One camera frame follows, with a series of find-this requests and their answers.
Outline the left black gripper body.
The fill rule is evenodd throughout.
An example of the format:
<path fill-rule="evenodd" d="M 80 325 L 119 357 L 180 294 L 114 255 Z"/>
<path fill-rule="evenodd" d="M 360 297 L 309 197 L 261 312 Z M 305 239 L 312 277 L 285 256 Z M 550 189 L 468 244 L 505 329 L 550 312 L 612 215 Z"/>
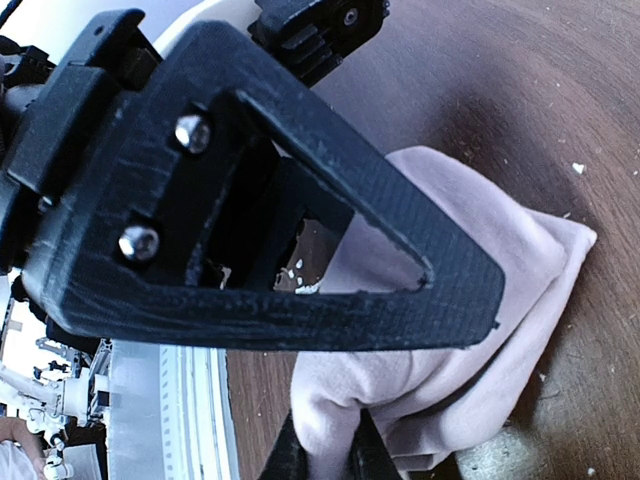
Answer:
<path fill-rule="evenodd" d="M 59 62 L 33 46 L 1 39 L 1 271 L 28 242 L 41 198 L 57 199 L 116 95 L 144 87 L 188 27 L 222 20 L 257 36 L 268 50 L 306 28 L 320 34 L 313 84 L 373 38 L 386 1 L 201 1 L 150 43 L 139 9 L 98 13 Z"/>

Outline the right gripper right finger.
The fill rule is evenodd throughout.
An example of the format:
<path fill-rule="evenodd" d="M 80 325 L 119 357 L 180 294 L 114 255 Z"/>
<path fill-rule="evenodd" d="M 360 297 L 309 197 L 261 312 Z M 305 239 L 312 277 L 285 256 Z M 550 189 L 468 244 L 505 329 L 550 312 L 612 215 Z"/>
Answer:
<path fill-rule="evenodd" d="M 349 470 L 357 480 L 399 480 L 400 475 L 368 410 L 361 411 L 349 456 Z"/>

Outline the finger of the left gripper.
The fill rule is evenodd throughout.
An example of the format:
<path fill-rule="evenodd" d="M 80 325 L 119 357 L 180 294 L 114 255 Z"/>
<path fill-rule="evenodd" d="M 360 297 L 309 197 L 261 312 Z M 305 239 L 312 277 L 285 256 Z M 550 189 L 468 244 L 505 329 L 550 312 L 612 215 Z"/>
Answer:
<path fill-rule="evenodd" d="M 273 288 L 299 225 L 363 217 L 434 279 L 437 206 L 231 25 L 198 22 L 119 92 L 22 248 L 29 298 L 83 336 L 317 350 Z"/>

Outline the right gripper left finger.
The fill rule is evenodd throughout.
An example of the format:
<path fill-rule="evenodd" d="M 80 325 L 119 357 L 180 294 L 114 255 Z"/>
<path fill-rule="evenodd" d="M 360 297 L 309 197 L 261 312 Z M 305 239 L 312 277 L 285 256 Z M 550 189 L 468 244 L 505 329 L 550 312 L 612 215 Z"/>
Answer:
<path fill-rule="evenodd" d="M 307 480 L 307 455 L 296 435 L 292 413 L 286 416 L 260 480 Z"/>

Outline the mauve and cream underwear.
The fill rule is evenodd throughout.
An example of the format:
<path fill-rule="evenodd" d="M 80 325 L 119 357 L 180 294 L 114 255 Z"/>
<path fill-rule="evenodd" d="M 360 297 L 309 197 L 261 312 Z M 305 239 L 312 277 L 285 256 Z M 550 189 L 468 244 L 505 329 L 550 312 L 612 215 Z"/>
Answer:
<path fill-rule="evenodd" d="M 421 225 L 434 279 L 356 216 L 316 295 L 300 301 L 318 349 L 291 383 L 312 479 L 342 479 L 361 414 L 393 471 L 429 469 L 492 438 L 514 409 L 597 236 L 520 205 L 478 172 L 411 147 L 389 162 L 437 206 Z"/>

